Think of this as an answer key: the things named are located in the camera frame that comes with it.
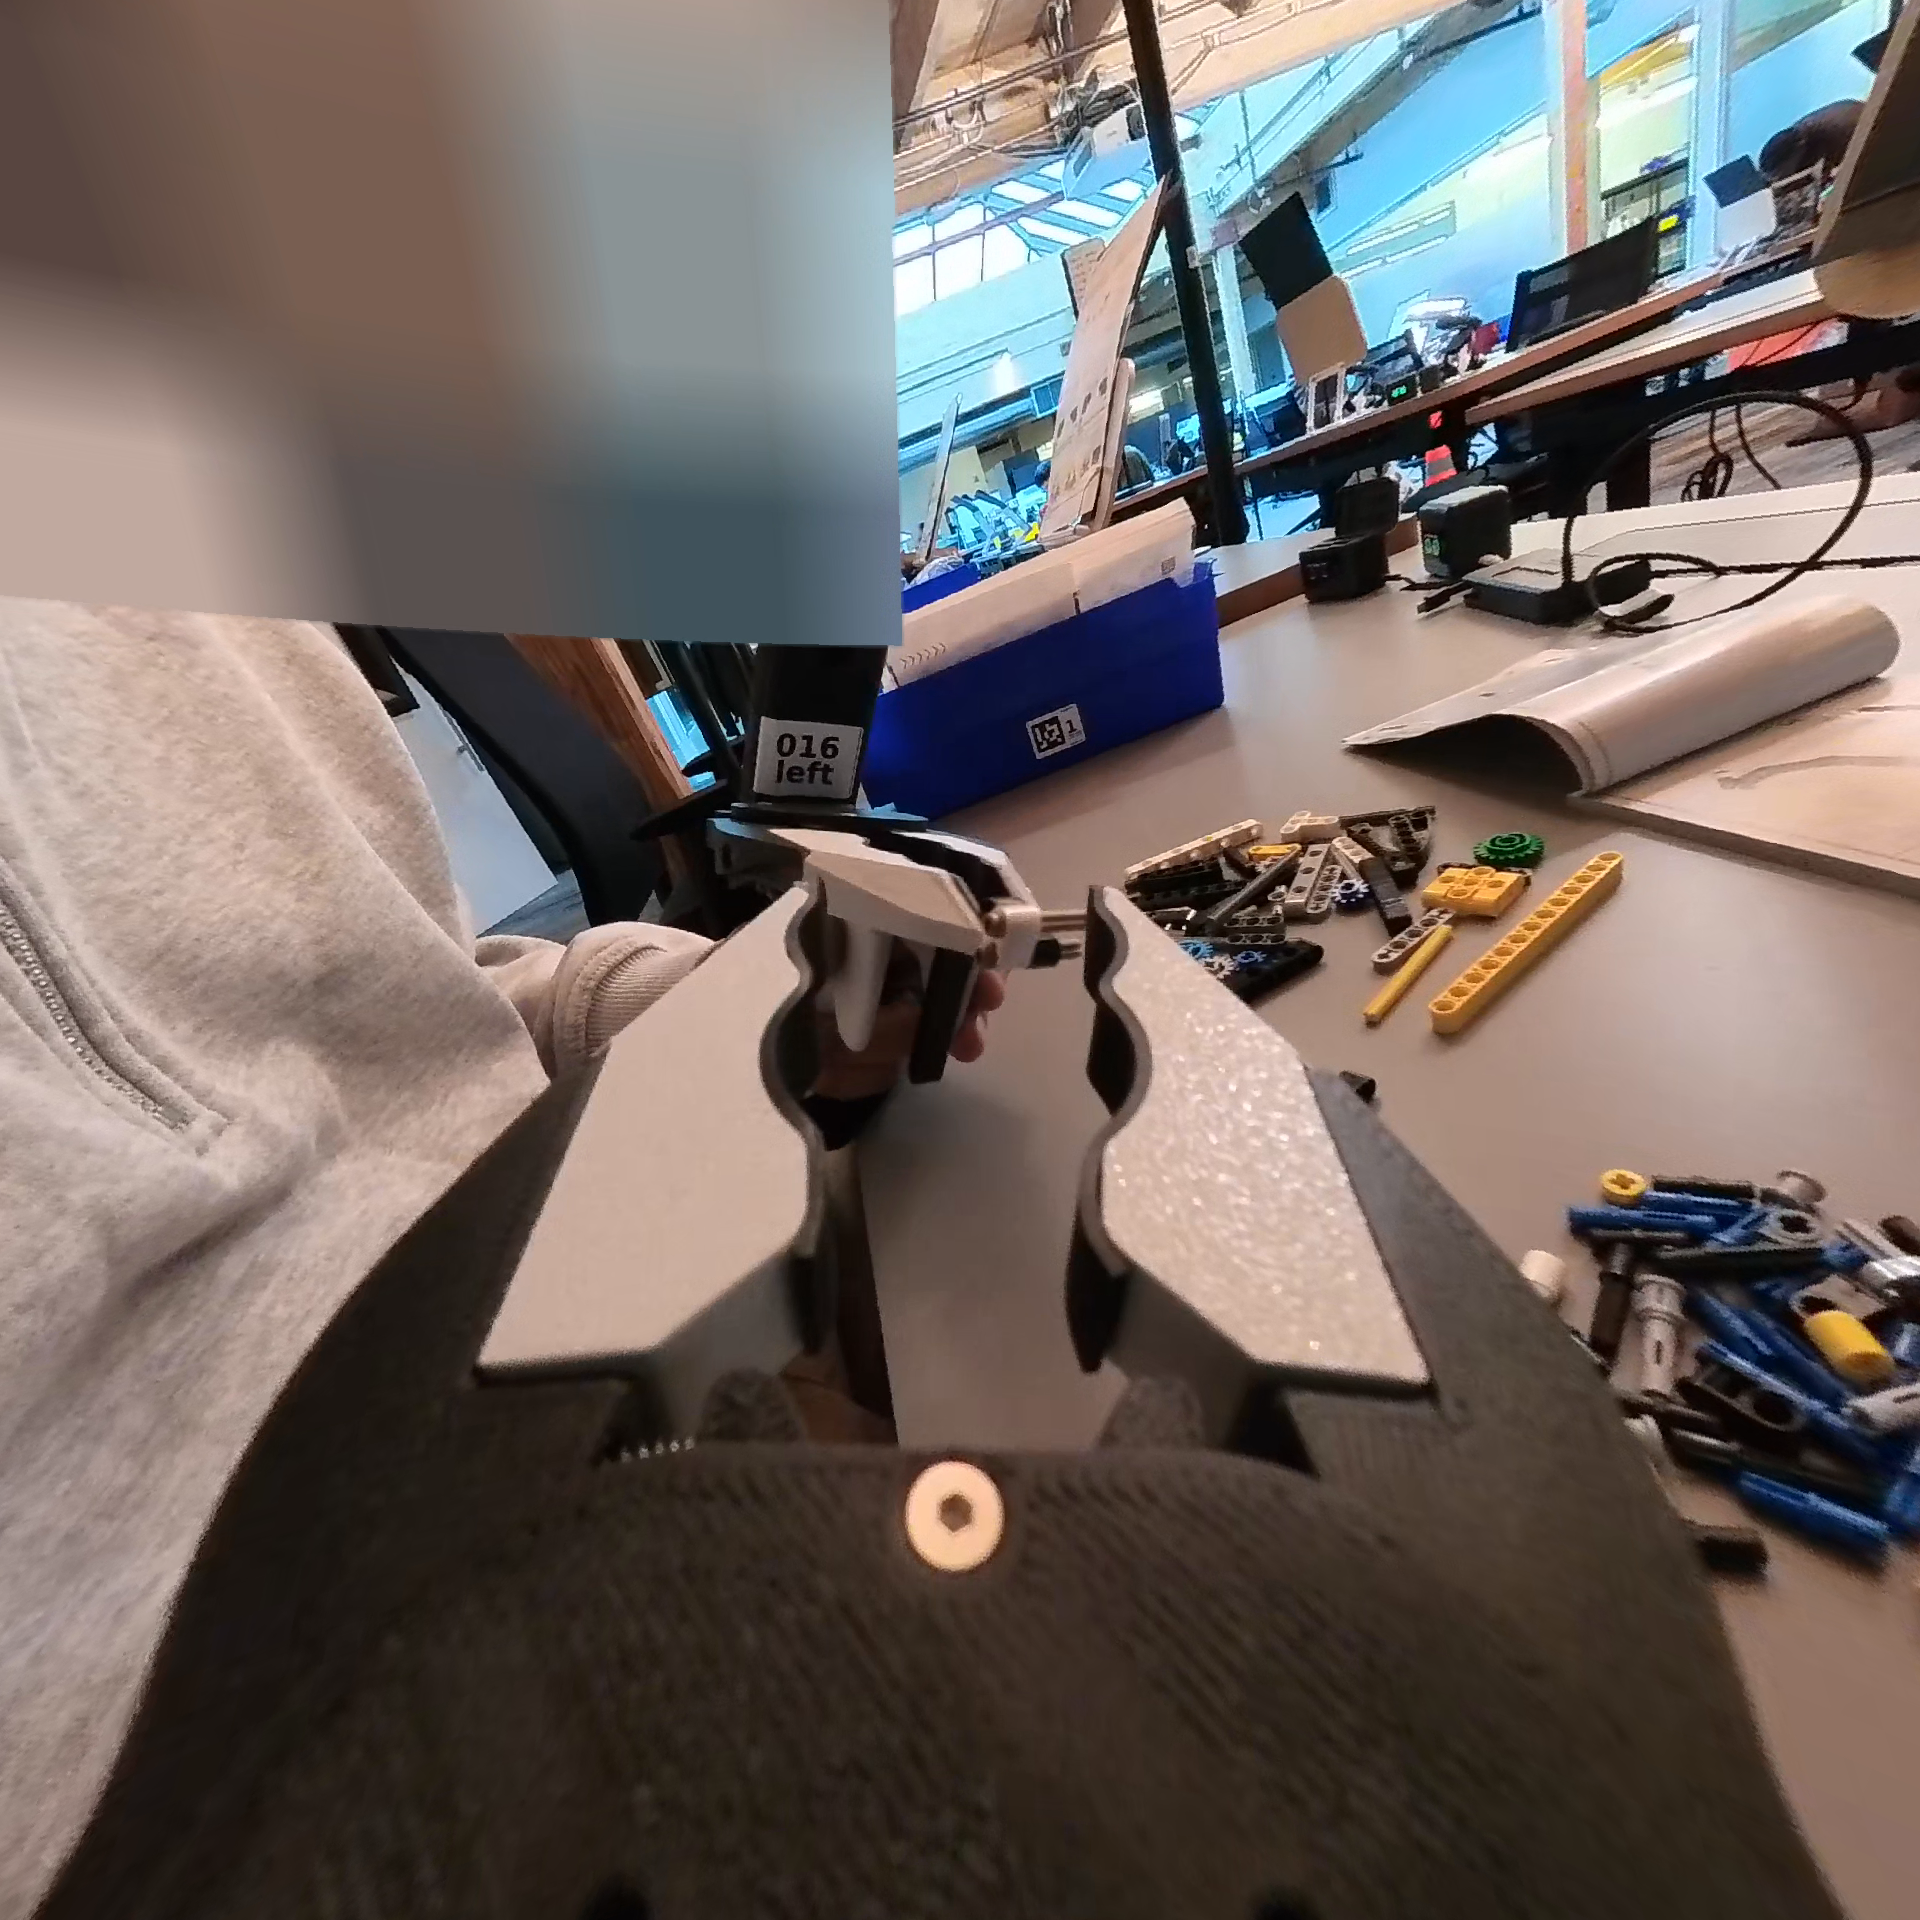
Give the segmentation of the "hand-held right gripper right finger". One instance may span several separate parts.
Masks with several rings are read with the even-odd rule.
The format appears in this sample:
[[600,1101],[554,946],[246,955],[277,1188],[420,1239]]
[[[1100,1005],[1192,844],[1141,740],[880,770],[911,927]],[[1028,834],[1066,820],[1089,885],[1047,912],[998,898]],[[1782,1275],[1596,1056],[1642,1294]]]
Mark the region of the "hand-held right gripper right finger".
[[1288,1387],[1417,1402],[1407,1320],[1301,1054],[1141,908],[1087,894],[1066,1334],[1078,1370],[1183,1384],[1206,1434]]

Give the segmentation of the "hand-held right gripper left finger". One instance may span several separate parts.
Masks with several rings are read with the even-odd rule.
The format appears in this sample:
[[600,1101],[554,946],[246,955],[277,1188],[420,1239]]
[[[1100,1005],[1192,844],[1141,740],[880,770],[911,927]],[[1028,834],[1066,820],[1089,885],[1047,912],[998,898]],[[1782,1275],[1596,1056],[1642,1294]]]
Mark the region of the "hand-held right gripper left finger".
[[474,1370],[701,1403],[831,1331],[818,1072],[823,890],[785,890],[605,1050]]

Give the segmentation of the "thin black lego beam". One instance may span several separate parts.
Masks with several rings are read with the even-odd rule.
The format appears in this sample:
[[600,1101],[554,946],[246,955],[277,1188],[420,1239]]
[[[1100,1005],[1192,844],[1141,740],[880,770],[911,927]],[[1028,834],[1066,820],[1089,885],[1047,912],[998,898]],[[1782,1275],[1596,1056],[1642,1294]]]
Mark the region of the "thin black lego beam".
[[944,1078],[953,1039],[969,1020],[978,960],[972,950],[928,948],[918,989],[918,1023],[906,1051],[904,1078],[933,1085]]

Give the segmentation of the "white lego connector with pins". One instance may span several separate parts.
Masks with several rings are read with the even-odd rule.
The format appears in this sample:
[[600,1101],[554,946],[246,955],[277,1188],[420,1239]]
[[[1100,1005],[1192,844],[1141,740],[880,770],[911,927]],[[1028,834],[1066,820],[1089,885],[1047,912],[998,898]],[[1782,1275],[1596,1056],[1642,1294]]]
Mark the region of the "white lego connector with pins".
[[1074,908],[1042,908],[1031,900],[998,900],[983,917],[983,931],[1000,971],[1055,968],[1080,957],[1085,948],[1087,912]]

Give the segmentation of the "pile of lego beams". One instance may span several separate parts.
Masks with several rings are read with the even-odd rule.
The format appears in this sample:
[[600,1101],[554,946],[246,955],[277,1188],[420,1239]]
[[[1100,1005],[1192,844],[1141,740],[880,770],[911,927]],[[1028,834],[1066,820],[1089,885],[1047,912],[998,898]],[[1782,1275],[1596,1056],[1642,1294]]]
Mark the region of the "pile of lego beams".
[[1297,810],[1278,830],[1241,820],[1141,860],[1119,887],[1215,982],[1261,1003],[1320,966],[1314,933],[1336,917],[1377,915],[1380,974],[1448,923],[1444,908],[1413,902],[1434,819],[1432,804],[1407,804]]

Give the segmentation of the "long yellow lego beam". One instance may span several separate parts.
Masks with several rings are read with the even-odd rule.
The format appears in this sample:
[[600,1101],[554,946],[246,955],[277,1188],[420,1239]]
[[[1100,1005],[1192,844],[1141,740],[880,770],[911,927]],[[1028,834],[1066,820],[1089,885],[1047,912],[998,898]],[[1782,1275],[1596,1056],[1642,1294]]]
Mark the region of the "long yellow lego beam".
[[1428,1000],[1432,1035],[1455,1038],[1488,1014],[1617,894],[1623,875],[1624,856],[1614,851],[1600,852],[1536,902],[1518,926]]

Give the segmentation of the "pile of small lego pins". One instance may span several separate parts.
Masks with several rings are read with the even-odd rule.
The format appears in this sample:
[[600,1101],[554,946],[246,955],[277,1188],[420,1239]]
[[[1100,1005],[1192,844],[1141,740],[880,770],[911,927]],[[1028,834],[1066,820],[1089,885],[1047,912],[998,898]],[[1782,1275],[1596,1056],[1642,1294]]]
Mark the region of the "pile of small lego pins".
[[1629,1438],[1749,1524],[1689,1520],[1704,1562],[1764,1572],[1768,1527],[1870,1572],[1918,1544],[1914,1216],[1847,1216],[1766,1180],[1607,1168],[1525,1282],[1569,1319]]

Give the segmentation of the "person's left hand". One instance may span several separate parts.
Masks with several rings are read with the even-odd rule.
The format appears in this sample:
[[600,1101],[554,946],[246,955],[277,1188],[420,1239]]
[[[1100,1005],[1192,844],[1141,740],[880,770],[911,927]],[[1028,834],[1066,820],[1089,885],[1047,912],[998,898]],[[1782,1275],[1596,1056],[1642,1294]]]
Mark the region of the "person's left hand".
[[[981,968],[972,999],[960,1016],[948,1056],[953,1063],[972,1064],[988,1043],[988,1023],[1002,1005],[1005,978],[1000,971]],[[838,1031],[831,1008],[815,1014],[815,1072],[805,1093],[814,1112],[836,1118],[838,1111],[869,1108],[888,1098],[904,1078],[910,1056],[920,1029],[918,992],[911,984],[888,989],[880,1000],[874,1022],[863,1046],[850,1046]]]

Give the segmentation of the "blue plastic bin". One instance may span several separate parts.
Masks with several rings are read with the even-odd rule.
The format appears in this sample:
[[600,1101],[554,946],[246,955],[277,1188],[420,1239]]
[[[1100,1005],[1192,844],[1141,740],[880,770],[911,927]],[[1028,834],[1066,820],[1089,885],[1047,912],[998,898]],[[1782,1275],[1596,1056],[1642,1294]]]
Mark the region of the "blue plastic bin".
[[937,820],[1225,699],[1215,582],[1196,563],[1042,630],[885,690],[861,765],[865,799]]

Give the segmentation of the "wooden board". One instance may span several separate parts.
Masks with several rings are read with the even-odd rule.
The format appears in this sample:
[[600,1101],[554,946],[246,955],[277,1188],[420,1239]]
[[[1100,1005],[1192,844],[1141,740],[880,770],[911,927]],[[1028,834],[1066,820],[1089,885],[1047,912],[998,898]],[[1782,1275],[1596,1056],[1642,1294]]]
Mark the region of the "wooden board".
[[616,639],[506,634],[506,642],[610,746],[649,810],[669,810],[692,796]]

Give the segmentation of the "white cardboard box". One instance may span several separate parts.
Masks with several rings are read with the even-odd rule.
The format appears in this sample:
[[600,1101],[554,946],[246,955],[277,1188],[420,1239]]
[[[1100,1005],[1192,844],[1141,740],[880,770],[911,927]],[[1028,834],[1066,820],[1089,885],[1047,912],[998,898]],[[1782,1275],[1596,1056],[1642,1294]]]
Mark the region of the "white cardboard box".
[[902,612],[887,684],[920,682],[1144,588],[1185,588],[1191,578],[1192,515],[1174,499]]

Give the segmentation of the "black pole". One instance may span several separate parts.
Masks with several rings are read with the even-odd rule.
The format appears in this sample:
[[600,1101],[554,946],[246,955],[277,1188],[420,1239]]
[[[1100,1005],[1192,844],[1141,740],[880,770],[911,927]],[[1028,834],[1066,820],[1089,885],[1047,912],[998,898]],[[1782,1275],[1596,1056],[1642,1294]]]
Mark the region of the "black pole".
[[1191,402],[1206,472],[1206,523],[1214,546],[1236,546],[1246,542],[1241,483],[1218,389],[1208,303],[1196,266],[1192,218],[1183,184],[1181,140],[1167,96],[1158,13],[1151,2],[1121,2],[1119,11],[1136,69],[1144,140],[1161,189],[1167,272],[1183,331]]

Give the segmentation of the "flat black device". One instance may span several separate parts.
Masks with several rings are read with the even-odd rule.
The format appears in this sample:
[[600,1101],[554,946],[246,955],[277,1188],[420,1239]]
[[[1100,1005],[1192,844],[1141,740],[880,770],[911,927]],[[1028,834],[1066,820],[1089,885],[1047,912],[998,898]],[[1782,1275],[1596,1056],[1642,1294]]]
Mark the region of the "flat black device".
[[1488,560],[1464,575],[1460,599],[1477,612],[1537,629],[1569,629],[1596,612],[1574,558],[1558,550]]

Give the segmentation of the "open instruction booklet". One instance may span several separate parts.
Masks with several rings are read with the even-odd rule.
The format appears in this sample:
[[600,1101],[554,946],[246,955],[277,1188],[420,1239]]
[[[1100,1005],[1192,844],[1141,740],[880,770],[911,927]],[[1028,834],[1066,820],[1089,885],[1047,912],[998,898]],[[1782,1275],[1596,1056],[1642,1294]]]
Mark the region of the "open instruction booklet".
[[1914,898],[1914,668],[1897,619],[1865,599],[1550,647],[1342,746],[1497,735],[1556,756],[1588,811]]

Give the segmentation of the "black laptop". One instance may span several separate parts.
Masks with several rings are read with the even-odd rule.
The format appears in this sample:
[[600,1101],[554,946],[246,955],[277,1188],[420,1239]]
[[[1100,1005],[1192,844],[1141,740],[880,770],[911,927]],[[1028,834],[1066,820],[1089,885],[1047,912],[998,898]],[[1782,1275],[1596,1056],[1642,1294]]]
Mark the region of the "black laptop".
[[1614,316],[1647,292],[1660,266],[1660,219],[1646,219],[1516,276],[1503,344],[1521,351]]

